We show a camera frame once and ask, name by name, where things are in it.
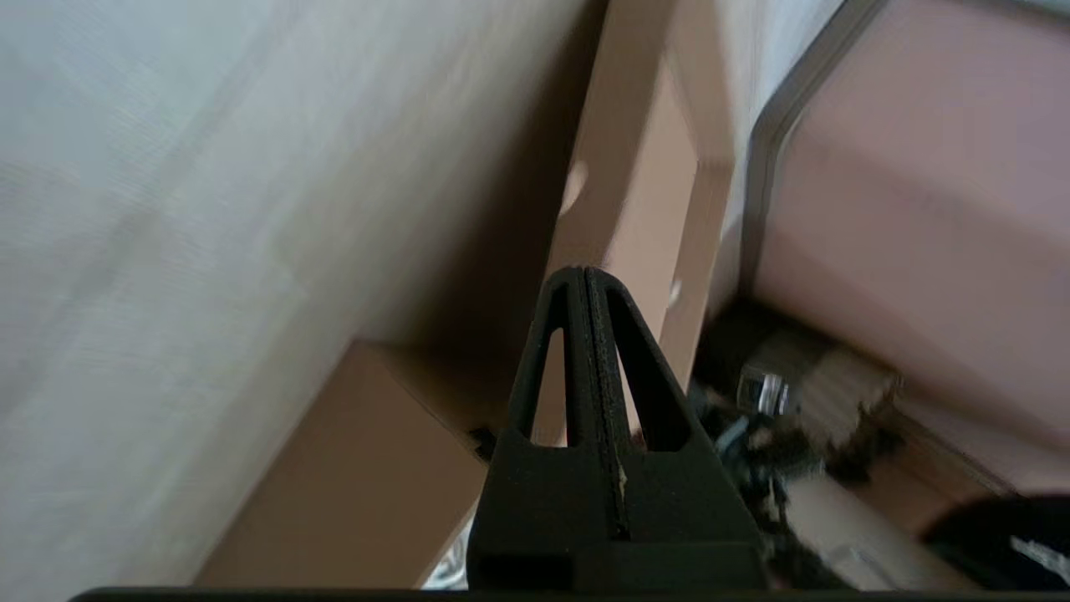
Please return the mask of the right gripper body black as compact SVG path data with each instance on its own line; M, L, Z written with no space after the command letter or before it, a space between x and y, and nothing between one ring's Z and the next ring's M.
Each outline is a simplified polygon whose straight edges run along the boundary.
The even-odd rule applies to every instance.
M693 411L756 522L773 583L844 586L788 518L788 485L824 470L824 460L798 423L786 380L750 370L727 397L696 381Z

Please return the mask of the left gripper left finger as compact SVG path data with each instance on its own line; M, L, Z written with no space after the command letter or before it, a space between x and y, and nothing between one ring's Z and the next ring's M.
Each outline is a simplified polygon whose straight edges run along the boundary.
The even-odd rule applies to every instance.
M618 527L591 313L588 271L561 269L542 285L471 524L471 589L574 589L578 554ZM562 448L532 439L554 331L564 339Z

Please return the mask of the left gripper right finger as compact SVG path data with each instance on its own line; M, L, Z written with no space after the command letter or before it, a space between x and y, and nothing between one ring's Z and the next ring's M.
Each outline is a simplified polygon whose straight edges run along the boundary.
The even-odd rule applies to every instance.
M626 285L585 271L599 419L631 543L756 546L759 529Z

